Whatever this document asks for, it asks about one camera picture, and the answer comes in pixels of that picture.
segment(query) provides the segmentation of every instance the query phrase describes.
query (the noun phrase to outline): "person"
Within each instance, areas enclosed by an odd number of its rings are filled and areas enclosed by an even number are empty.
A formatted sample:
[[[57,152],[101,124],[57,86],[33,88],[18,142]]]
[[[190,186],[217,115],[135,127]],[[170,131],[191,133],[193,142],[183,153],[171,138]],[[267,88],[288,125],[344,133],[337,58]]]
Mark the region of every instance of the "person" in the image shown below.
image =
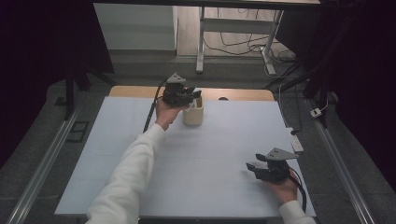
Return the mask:
[[[135,224],[139,219],[139,203],[149,184],[159,147],[165,141],[165,131],[187,107],[171,107],[161,98],[156,104],[157,119],[144,133],[137,136],[125,150],[105,187],[92,201],[88,224]],[[287,224],[315,223],[307,216],[297,200],[297,187],[287,180],[281,184],[267,183],[282,205],[280,214]]]

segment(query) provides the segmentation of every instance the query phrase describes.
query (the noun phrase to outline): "white table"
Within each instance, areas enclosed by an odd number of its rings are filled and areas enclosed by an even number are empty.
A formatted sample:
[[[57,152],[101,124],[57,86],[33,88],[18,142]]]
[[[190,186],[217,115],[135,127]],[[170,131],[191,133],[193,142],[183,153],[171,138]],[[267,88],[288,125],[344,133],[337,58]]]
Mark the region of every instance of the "white table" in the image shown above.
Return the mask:
[[[85,217],[123,151],[142,133],[151,102],[105,99],[56,215]],[[246,162],[259,164],[255,154],[266,155],[273,147],[292,152],[277,102],[205,101],[201,126],[187,127],[179,116],[167,134],[141,217],[280,216],[273,193],[246,167]],[[297,160],[289,164],[301,174]],[[306,213],[314,216],[309,196],[307,201]]]

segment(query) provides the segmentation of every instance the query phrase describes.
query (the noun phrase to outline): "metal stand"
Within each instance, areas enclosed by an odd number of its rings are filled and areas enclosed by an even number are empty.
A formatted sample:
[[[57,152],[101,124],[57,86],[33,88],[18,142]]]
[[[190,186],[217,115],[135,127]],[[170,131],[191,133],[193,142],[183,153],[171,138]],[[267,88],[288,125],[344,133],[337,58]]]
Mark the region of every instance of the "metal stand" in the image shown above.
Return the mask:
[[[70,65],[66,71],[66,115],[64,116],[64,120],[68,120],[70,115],[74,111],[74,83],[76,82],[78,88],[81,91],[89,91],[91,87],[91,82],[88,79],[87,73],[91,72],[96,77],[102,79],[105,83],[110,86],[116,86],[118,83],[111,79],[110,77],[105,76],[102,73],[98,73],[90,68],[88,65]]]
[[[269,35],[265,48],[261,48],[262,57],[265,61],[265,67],[268,74],[276,74],[274,66],[271,63],[270,50],[274,41],[277,27],[282,17],[283,11],[278,11],[274,21],[250,21],[250,20],[230,20],[222,18],[205,18],[205,8],[199,7],[200,10],[200,31],[197,53],[196,73],[204,72],[204,32],[223,32],[235,34],[259,34]]]

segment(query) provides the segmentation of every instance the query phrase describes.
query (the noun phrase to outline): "white shirt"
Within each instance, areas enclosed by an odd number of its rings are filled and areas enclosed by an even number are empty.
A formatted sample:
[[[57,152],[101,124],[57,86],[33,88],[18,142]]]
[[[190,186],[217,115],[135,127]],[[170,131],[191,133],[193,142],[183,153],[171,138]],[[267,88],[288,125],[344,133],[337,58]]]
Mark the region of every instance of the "white shirt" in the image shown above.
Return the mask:
[[[140,200],[149,184],[159,146],[165,138],[165,131],[158,124],[137,136],[122,155],[105,187],[92,201],[87,223],[138,222]],[[284,203],[279,212],[285,224],[315,224],[296,201]]]

